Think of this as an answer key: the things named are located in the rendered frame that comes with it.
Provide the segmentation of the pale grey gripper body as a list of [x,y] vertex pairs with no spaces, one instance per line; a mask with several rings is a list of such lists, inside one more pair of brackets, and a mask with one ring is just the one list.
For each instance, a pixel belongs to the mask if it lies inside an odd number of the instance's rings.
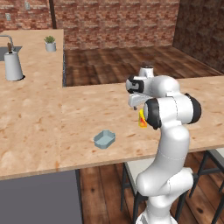
[[149,99],[150,97],[146,94],[130,94],[128,104],[133,109],[136,109],[139,105],[145,103]]

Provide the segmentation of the blue grey tupperware container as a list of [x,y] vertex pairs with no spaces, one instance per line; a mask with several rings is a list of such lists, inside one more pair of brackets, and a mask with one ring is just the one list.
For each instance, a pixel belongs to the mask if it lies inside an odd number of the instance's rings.
[[94,145],[100,149],[107,149],[115,140],[116,134],[104,129],[94,137]]

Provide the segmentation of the black stool with pale seat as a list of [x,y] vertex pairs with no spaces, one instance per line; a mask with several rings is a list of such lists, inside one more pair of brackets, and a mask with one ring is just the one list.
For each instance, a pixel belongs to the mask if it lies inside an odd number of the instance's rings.
[[[213,163],[215,164],[215,167],[206,169],[205,165],[209,158],[213,161]],[[219,148],[216,150],[206,150],[204,152],[202,161],[199,165],[198,172],[193,175],[194,182],[193,182],[192,190],[189,194],[189,197],[193,196],[194,190],[195,190],[201,176],[207,175],[207,174],[214,174],[214,173],[218,173],[218,172],[222,172],[224,174],[224,148]],[[217,223],[217,220],[220,218],[223,208],[224,208],[224,193],[222,194],[220,203],[216,209],[216,212],[214,214],[211,224]]]
[[152,188],[141,194],[136,180],[140,173],[150,168],[153,158],[125,162],[122,166],[121,207],[124,189],[130,187],[134,196],[133,224],[178,224],[185,196],[193,186],[193,170],[183,167],[180,172],[165,180],[158,170],[146,177]]

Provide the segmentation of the yellow orange cup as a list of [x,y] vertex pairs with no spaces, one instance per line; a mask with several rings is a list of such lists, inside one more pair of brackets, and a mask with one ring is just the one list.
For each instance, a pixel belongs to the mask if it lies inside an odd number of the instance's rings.
[[138,125],[141,128],[146,128],[147,127],[147,122],[144,119],[144,111],[142,109],[140,109],[139,113],[138,113]]

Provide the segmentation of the silver tap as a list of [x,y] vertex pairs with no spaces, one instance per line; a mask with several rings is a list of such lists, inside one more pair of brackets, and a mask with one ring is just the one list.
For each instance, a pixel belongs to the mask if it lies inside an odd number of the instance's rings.
[[13,45],[13,40],[12,40],[12,37],[10,35],[7,35],[7,34],[0,34],[0,37],[3,37],[3,38],[8,38],[9,41],[10,41],[10,44],[8,45],[8,49],[9,49],[9,52],[13,52],[15,51],[15,47]]

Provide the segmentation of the dark wall post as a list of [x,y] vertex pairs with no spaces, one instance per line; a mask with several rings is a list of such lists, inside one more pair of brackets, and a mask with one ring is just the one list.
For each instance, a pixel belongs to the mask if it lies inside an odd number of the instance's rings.
[[52,28],[57,29],[53,0],[49,0],[49,6],[50,6],[51,19],[52,19]]

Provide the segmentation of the grey sink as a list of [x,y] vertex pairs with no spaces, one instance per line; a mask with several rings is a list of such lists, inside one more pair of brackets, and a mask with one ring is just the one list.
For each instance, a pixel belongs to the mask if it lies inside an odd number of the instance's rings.
[[[15,46],[14,51],[19,52],[21,49],[21,46]],[[8,52],[8,48],[6,46],[0,47],[0,61],[4,61],[4,55]]]

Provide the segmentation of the green plant in white pot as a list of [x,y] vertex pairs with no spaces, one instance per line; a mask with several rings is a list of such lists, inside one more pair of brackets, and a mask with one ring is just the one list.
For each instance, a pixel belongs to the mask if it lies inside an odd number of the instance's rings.
[[56,51],[56,43],[55,43],[55,38],[53,36],[45,37],[45,49],[49,53]]

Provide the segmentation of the grey cupboard front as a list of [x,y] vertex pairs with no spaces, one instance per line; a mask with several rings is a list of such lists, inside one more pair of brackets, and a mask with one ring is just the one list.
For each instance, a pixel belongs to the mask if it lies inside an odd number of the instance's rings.
[[0,224],[83,224],[79,172],[0,180]]

